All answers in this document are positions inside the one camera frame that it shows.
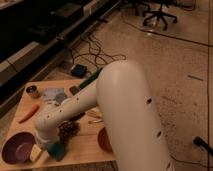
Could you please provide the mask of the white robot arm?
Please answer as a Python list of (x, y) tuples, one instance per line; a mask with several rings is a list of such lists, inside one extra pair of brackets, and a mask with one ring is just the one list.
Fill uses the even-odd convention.
[(97, 107), (119, 171), (175, 171), (143, 67), (132, 60), (106, 65), (97, 79), (34, 121), (41, 146), (58, 140), (63, 121)]

